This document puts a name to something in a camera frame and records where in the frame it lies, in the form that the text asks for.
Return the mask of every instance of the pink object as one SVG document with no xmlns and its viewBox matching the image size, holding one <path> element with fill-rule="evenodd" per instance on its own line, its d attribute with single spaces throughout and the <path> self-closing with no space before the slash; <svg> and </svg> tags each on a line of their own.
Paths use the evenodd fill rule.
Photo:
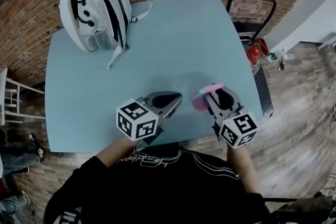
<svg viewBox="0 0 336 224">
<path fill-rule="evenodd" d="M 204 101 L 203 95 L 205 95 L 206 93 L 214 93 L 216 90 L 222 88 L 223 86 L 224 85 L 222 83 L 217 83 L 200 89 L 192 102 L 194 109 L 201 112 L 206 111 L 207 106 Z"/>
</svg>

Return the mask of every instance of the black t-shirt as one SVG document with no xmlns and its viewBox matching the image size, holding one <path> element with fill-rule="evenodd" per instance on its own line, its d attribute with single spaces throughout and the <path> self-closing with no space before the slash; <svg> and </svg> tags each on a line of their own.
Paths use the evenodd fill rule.
<svg viewBox="0 0 336 224">
<path fill-rule="evenodd" d="M 82 223 L 179 220 L 258 223 L 269 211 L 222 159 L 180 147 L 149 147 L 110 168 L 96 157 L 49 201 L 44 223 L 81 207 Z"/>
</svg>

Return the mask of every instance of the gray wood plank floor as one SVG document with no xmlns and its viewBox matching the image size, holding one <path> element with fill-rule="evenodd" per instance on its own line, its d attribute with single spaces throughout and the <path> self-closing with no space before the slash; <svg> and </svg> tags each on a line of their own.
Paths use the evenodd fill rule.
<svg viewBox="0 0 336 224">
<path fill-rule="evenodd" d="M 330 124 L 336 103 L 336 50 L 317 51 L 316 47 L 298 44 L 292 48 L 285 71 L 278 71 L 278 63 L 262 61 L 275 111 L 260 124 L 249 150 L 265 197 L 311 197 L 326 184 L 326 176 L 334 164 L 336 136 L 330 132 Z M 26 103 L 26 112 L 44 114 L 43 98 Z M 10 127 L 24 139 L 34 132 L 40 144 L 49 149 L 44 121 L 31 120 Z M 182 144 L 226 158 L 226 146 L 219 144 L 215 135 Z M 37 223 L 41 223 L 52 194 L 73 169 L 92 155 L 48 153 L 45 161 L 31 167 L 29 173 L 14 176 L 17 187 L 24 189 L 32 201 Z M 271 210 L 279 207 L 278 204 L 268 206 Z M 34 223 L 29 210 L 20 217 L 23 223 Z"/>
</svg>

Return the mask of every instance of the backpack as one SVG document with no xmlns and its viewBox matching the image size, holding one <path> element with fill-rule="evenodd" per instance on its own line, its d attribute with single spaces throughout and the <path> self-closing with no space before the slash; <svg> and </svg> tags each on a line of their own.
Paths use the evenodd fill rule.
<svg viewBox="0 0 336 224">
<path fill-rule="evenodd" d="M 132 17 L 130 0 L 60 0 L 59 12 L 65 30 L 82 50 L 114 50 L 107 64 L 109 70 L 116 57 L 127 49 L 126 30 L 152 9 Z"/>
</svg>

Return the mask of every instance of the red object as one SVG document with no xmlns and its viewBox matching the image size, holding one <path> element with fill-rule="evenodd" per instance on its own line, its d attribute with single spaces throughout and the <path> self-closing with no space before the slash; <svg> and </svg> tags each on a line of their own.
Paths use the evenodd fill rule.
<svg viewBox="0 0 336 224">
<path fill-rule="evenodd" d="M 268 49 L 260 39 L 257 39 L 250 48 L 246 50 L 247 58 L 254 66 L 257 64 L 258 59 L 267 53 Z"/>
</svg>

